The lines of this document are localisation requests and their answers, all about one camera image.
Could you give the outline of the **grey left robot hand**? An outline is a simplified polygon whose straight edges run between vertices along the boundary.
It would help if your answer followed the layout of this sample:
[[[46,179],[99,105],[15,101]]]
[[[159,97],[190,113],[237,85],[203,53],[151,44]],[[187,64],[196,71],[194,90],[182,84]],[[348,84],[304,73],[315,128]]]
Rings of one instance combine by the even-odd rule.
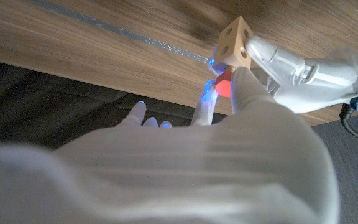
[[[259,68],[237,67],[231,77],[233,112],[252,101],[274,101],[307,113],[358,97],[358,53],[341,47],[306,59],[254,36],[245,50]]]

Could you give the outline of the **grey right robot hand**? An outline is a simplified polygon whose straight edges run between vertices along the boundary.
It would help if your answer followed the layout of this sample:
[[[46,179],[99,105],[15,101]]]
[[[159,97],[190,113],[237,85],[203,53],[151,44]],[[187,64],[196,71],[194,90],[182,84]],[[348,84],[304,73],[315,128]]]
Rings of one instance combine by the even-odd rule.
[[[337,223],[331,156],[245,67],[233,114],[160,126],[137,103],[117,126],[46,151],[0,144],[0,223]]]

